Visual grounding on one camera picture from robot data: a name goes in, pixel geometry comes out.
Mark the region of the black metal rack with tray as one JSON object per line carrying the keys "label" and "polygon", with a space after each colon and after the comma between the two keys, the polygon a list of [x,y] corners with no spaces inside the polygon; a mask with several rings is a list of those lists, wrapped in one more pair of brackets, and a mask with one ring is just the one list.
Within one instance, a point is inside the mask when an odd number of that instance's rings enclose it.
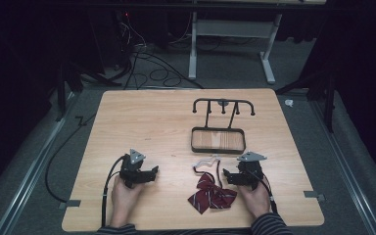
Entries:
{"label": "black metal rack with tray", "polygon": [[[250,108],[250,115],[256,115],[252,102],[240,99],[198,98],[193,102],[192,113],[198,111],[200,103],[206,104],[205,123],[194,126],[191,130],[191,150],[194,153],[213,154],[243,154],[246,150],[246,134],[242,128],[233,126],[234,118],[241,114],[240,105],[246,104]],[[219,112],[224,116],[227,109],[231,109],[230,119],[226,127],[210,126],[212,105],[216,104]]]}

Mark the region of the person's right hand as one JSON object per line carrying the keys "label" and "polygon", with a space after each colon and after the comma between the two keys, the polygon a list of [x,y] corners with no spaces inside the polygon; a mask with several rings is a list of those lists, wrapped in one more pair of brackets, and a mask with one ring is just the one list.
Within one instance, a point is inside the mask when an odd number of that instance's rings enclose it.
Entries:
{"label": "person's right hand", "polygon": [[255,190],[251,190],[246,186],[239,186],[238,190],[245,201],[248,211],[254,218],[259,218],[270,212],[269,196],[261,183]]}

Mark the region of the grey metal floor rail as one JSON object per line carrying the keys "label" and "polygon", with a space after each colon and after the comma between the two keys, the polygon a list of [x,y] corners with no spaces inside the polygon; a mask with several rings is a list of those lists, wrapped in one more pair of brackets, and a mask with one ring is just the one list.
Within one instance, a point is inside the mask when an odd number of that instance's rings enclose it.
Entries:
{"label": "grey metal floor rail", "polygon": [[65,235],[66,209],[81,160],[85,130],[76,116],[81,96],[68,94],[61,121],[52,109],[32,130],[0,177],[0,235]]}
{"label": "grey metal floor rail", "polygon": [[369,235],[376,235],[376,215],[371,209],[371,205],[368,202],[367,197],[365,196],[357,179],[355,178],[353,171],[349,163],[347,162],[335,135],[329,131],[327,125],[324,123],[323,113],[320,105],[317,102],[310,102],[309,105],[328,140],[328,143],[333,152],[334,160],[338,165],[341,177],[343,178],[343,181],[352,198],[352,202],[354,203],[358,214],[363,221],[364,227],[366,228]]}

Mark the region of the black tripod stand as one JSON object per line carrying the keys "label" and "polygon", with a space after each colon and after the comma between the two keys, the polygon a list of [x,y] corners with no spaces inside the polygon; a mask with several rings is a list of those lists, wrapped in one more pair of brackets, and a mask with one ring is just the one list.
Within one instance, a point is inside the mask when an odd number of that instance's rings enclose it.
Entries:
{"label": "black tripod stand", "polygon": [[70,88],[72,93],[81,93],[83,90],[83,85],[81,83],[80,76],[82,74],[88,75],[102,84],[120,87],[120,83],[113,82],[104,78],[99,73],[88,70],[76,63],[60,63],[57,70],[57,98],[58,98],[58,109],[59,113],[57,116],[57,121],[61,121],[67,114],[67,95],[66,86]]}
{"label": "black tripod stand", "polygon": [[324,99],[324,113],[323,120],[329,132],[333,132],[332,115],[334,110],[334,96],[335,96],[335,75],[326,70],[321,70],[300,78],[282,88],[276,89],[277,95],[282,95],[293,89],[307,88],[306,97],[310,101],[317,101]]}

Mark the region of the white metal desk frame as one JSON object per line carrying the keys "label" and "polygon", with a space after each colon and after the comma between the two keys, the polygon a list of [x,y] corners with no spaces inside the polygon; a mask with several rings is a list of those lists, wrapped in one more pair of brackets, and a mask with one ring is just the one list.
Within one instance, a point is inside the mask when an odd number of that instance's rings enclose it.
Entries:
{"label": "white metal desk frame", "polygon": [[188,69],[188,77],[190,79],[195,79],[197,76],[197,38],[199,36],[249,37],[267,40],[266,49],[258,55],[266,82],[268,84],[275,83],[269,56],[282,20],[281,14],[276,15],[270,22],[200,20],[196,12],[192,13],[191,17],[191,49]]}

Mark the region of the grey table bracket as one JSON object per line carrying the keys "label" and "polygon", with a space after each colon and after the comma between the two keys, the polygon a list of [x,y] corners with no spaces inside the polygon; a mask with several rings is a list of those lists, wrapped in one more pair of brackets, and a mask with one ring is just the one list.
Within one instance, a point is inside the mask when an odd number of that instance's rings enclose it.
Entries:
{"label": "grey table bracket", "polygon": [[80,206],[81,200],[68,200],[66,202],[61,202],[59,204],[59,209],[64,210],[66,208],[78,208]]}
{"label": "grey table bracket", "polygon": [[304,191],[304,195],[306,198],[313,198],[316,199],[318,202],[324,202],[326,200],[324,194],[320,194],[316,191]]}

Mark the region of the dark red striped bow tie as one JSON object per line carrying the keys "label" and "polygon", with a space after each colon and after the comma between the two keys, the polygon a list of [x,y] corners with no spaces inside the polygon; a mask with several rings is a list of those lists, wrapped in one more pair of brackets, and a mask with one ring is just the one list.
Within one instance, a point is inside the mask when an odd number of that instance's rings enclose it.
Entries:
{"label": "dark red striped bow tie", "polygon": [[[199,160],[192,165],[193,171],[200,174],[197,182],[198,191],[188,198],[190,205],[199,213],[203,214],[208,209],[225,210],[230,209],[232,203],[237,198],[237,192],[231,189],[224,189],[219,177],[219,165],[221,157],[212,155],[209,158]],[[201,166],[211,167],[216,165],[216,175],[200,170]]]}

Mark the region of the person's left hand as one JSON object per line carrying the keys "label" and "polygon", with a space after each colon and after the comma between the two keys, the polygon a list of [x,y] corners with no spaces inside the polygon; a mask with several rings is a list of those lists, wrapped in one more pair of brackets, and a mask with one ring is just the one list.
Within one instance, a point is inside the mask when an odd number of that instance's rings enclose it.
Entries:
{"label": "person's left hand", "polygon": [[128,188],[119,176],[115,178],[112,191],[113,213],[110,220],[112,227],[120,228],[128,223],[143,189],[144,184],[136,184],[133,188]]}

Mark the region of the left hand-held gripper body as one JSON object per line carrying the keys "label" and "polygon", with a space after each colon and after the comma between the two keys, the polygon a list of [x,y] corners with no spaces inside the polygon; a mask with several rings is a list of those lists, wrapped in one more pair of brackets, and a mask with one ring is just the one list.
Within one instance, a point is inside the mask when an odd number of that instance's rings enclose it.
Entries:
{"label": "left hand-held gripper body", "polygon": [[146,173],[140,170],[145,158],[145,155],[134,149],[124,156],[119,177],[127,188],[132,188],[134,184],[145,183],[148,180]]}

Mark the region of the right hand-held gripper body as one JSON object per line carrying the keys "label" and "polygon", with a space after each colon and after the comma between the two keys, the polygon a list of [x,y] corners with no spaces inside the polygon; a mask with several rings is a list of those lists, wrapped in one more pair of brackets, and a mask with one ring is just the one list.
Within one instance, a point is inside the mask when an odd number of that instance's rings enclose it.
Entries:
{"label": "right hand-held gripper body", "polygon": [[267,184],[263,182],[264,173],[260,165],[260,162],[265,160],[265,156],[249,151],[237,160],[240,175],[238,185],[251,186],[253,190],[257,189],[260,184],[267,188]]}

